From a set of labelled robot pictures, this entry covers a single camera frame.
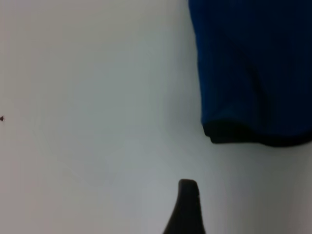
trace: blue garment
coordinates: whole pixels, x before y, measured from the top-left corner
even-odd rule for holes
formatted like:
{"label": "blue garment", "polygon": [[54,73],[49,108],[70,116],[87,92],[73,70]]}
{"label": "blue garment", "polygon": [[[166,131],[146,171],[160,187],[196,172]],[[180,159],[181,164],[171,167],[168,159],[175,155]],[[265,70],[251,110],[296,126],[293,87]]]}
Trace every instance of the blue garment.
{"label": "blue garment", "polygon": [[189,0],[189,9],[204,128],[225,121],[250,141],[311,140],[312,1]]}

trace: black object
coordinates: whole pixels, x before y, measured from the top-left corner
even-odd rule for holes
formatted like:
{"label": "black object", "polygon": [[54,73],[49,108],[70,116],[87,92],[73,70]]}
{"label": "black object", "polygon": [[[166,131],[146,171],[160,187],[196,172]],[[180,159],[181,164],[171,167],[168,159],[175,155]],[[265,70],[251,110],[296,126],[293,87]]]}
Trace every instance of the black object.
{"label": "black object", "polygon": [[199,189],[194,180],[180,180],[175,208],[164,234],[205,234]]}

